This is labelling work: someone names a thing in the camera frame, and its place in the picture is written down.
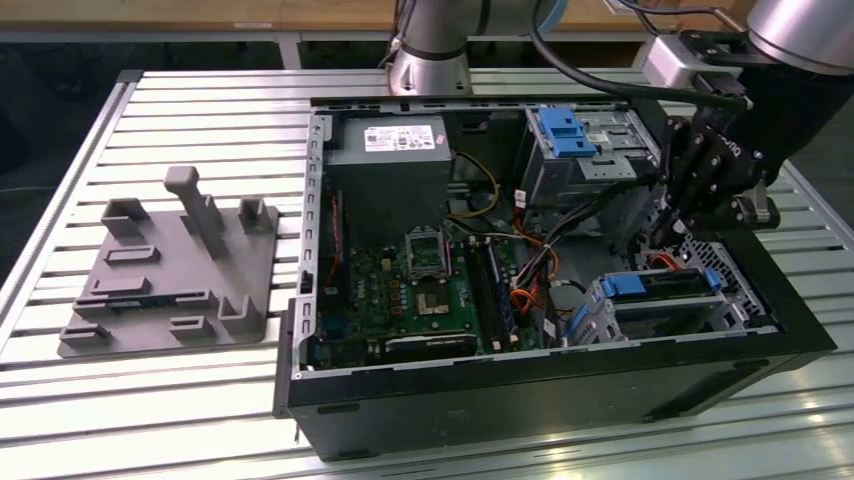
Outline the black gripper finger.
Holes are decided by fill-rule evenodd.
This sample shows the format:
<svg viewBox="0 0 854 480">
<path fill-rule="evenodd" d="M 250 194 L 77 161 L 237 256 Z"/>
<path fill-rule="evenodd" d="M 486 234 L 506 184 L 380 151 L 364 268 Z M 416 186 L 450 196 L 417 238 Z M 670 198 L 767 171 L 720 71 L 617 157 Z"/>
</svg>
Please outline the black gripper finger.
<svg viewBox="0 0 854 480">
<path fill-rule="evenodd" d="M 781 213 L 768 194 L 751 190 L 716 206 L 704 206 L 691 219 L 692 231 L 756 231 L 776 229 L 781 224 Z"/>
<path fill-rule="evenodd" d="M 691 230 L 696 213 L 715 197 L 712 186 L 727 161 L 719 132 L 703 120 L 670 116 L 666 120 L 661 157 L 664 206 L 650 227 L 650 245 L 673 246 Z"/>
</svg>

